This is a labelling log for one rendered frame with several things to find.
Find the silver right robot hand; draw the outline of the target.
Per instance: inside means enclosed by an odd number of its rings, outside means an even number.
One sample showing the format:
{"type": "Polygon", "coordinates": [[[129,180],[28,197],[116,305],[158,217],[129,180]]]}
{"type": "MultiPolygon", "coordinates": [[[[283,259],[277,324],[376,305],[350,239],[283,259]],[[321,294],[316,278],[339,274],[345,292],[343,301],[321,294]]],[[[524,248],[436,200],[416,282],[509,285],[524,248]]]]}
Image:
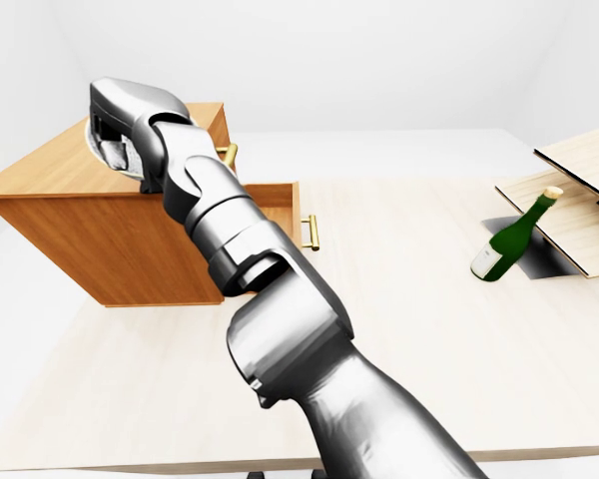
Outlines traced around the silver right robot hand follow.
{"type": "Polygon", "coordinates": [[[90,85],[90,117],[93,130],[103,140],[129,138],[142,159],[143,194],[160,193],[166,153],[153,125],[167,122],[191,125],[189,111],[173,94],[149,85],[102,78],[90,85]]]}

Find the patterned bowl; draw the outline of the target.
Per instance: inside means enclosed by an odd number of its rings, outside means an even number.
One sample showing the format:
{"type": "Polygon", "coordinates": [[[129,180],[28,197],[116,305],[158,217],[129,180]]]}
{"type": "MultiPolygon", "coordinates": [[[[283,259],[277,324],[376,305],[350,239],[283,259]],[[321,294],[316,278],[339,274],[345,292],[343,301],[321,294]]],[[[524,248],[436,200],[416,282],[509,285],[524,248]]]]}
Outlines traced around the patterned bowl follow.
{"type": "Polygon", "coordinates": [[[137,181],[144,178],[142,159],[129,138],[103,140],[94,132],[93,122],[88,119],[85,139],[91,153],[111,170],[137,181]]]}

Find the wooden cabinet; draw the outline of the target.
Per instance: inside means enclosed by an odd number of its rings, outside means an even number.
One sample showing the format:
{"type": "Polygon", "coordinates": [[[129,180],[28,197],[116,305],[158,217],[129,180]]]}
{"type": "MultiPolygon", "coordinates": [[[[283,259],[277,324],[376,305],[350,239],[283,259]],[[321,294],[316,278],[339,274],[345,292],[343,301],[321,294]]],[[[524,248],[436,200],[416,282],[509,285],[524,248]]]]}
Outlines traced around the wooden cabinet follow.
{"type": "Polygon", "coordinates": [[[222,302],[161,195],[96,159],[85,131],[80,121],[0,172],[0,216],[103,305],[222,302]]]}

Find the wooden cabinet drawer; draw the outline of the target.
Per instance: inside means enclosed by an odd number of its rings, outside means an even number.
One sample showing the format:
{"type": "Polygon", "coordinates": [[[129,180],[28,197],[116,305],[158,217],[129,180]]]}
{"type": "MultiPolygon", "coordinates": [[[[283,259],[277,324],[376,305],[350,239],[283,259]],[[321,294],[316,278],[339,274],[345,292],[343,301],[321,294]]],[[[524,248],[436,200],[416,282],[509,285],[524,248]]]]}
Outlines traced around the wooden cabinet drawer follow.
{"type": "Polygon", "coordinates": [[[300,186],[298,183],[247,184],[246,191],[265,216],[301,246],[300,186]]]}

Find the green wine bottle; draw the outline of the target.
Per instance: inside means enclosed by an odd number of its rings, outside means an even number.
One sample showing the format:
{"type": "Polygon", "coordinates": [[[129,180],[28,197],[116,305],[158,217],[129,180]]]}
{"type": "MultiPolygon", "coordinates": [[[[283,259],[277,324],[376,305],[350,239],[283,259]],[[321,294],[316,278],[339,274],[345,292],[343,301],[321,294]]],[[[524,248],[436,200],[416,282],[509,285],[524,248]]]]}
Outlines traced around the green wine bottle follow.
{"type": "Polygon", "coordinates": [[[523,256],[538,220],[562,195],[561,188],[546,188],[525,214],[490,239],[471,263],[471,272],[484,281],[499,280],[523,256]]]}

